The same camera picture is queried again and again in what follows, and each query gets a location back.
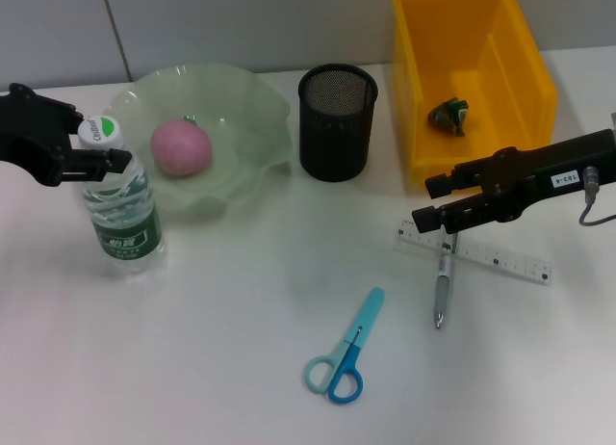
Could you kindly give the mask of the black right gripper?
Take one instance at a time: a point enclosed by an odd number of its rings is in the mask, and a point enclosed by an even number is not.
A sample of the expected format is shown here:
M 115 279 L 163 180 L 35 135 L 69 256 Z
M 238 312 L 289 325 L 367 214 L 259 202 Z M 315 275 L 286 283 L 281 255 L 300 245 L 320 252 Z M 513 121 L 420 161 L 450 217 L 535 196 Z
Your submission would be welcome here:
M 604 129 L 532 150 L 508 147 L 428 177 L 424 185 L 431 198 L 457 192 L 466 198 L 414 210 L 412 217 L 420 233 L 444 228 L 453 234 L 495 222 L 496 208 L 498 220 L 510 222 L 544 199 L 576 191 L 595 196 L 614 181 L 615 133 Z

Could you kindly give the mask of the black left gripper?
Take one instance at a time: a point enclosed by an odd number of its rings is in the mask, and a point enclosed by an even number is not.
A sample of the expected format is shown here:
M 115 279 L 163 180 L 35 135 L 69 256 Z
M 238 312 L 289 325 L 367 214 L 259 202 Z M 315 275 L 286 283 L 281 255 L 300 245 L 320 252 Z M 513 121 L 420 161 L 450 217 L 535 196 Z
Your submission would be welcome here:
M 132 154 L 122 149 L 73 149 L 82 113 L 72 104 L 12 83 L 1 96 L 1 160 L 30 173 L 47 187 L 61 182 L 101 182 L 122 174 Z

